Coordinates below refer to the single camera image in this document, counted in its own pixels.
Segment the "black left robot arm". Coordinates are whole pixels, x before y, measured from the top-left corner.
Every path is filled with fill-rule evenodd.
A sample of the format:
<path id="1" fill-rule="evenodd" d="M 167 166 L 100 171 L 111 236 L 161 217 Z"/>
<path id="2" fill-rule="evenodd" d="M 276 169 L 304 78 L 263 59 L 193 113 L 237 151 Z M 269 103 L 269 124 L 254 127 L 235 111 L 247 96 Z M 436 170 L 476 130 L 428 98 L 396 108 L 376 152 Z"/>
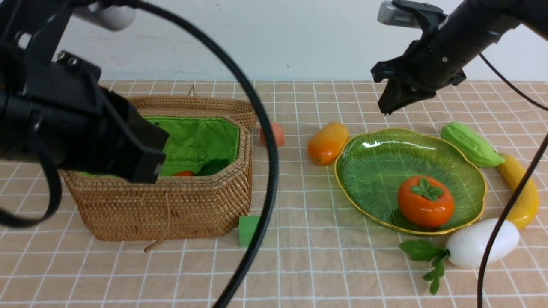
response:
<path id="1" fill-rule="evenodd" d="M 1 2 L 1 158 L 155 183 L 169 134 L 101 86 L 96 65 L 57 46 L 74 13 L 60 0 Z"/>

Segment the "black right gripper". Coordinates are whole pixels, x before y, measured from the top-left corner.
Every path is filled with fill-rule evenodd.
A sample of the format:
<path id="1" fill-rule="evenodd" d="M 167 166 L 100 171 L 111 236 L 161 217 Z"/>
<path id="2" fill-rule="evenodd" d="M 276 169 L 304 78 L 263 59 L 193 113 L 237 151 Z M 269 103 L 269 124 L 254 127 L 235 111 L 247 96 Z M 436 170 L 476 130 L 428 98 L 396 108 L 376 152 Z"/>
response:
<path id="1" fill-rule="evenodd" d="M 449 47 L 441 45 L 441 41 L 458 43 L 457 35 L 466 35 L 467 26 L 426 26 L 422 32 L 421 38 L 412 41 L 403 55 L 379 61 L 371 69 L 375 82 L 387 79 L 378 99 L 378 108 L 384 115 L 430 99 L 431 90 L 457 86 L 467 78 L 462 68 L 456 66 L 455 57 L 442 55 Z"/>

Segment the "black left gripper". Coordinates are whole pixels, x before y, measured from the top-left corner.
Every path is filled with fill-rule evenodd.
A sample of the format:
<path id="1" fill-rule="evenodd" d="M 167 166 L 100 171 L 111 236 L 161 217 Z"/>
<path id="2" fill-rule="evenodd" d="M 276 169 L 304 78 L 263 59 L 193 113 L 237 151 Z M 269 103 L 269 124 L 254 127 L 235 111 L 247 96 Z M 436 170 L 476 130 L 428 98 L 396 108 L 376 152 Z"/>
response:
<path id="1" fill-rule="evenodd" d="M 62 51 L 47 65 L 1 52 L 1 158 L 37 163 L 35 133 L 55 165 L 87 169 L 101 151 L 101 175 L 156 183 L 169 134 L 126 98 L 98 83 L 96 65 Z"/>

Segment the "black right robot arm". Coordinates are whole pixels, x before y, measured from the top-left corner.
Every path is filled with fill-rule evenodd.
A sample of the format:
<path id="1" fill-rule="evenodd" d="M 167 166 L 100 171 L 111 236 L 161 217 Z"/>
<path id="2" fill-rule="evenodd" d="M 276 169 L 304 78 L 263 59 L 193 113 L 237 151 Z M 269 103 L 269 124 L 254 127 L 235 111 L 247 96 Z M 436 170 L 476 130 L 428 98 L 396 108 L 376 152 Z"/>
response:
<path id="1" fill-rule="evenodd" d="M 546 39 L 547 15 L 545 0 L 464 0 L 449 14 L 427 3 L 383 1 L 380 23 L 423 33 L 401 56 L 371 69 L 375 82 L 387 80 L 378 100 L 380 111 L 391 114 L 435 97 L 446 86 L 457 86 L 466 80 L 463 68 L 469 62 L 519 25 Z"/>

